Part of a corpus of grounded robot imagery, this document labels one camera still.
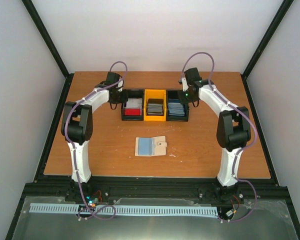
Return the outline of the blue credit card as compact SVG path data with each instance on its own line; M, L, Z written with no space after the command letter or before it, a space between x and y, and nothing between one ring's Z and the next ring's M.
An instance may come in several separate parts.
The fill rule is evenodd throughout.
M138 155L151 156L153 154L153 139L141 137L138 139Z

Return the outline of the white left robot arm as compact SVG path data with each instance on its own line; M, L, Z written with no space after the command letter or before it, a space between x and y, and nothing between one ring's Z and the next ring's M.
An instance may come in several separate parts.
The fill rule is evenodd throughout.
M124 77L109 71L106 80L97 84L88 95L65 103L61 134L70 150L73 181L87 183L90 180L88 148L94 129L93 113L105 103L122 103L126 98L123 86Z

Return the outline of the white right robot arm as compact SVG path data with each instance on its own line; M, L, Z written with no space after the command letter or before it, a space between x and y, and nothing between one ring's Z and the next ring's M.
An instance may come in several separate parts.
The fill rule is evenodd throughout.
M196 67L181 74L182 90L178 97L183 104L206 103L218 117L216 139L221 147L221 163L217 180L222 187L238 182L239 162L243 149L251 139L249 110L229 101L212 81L202 79Z

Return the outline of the beige card holder wallet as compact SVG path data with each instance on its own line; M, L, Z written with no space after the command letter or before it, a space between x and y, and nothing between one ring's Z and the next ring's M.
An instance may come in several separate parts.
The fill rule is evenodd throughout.
M165 136L137 137L135 139L136 157L157 157L167 154L167 142Z

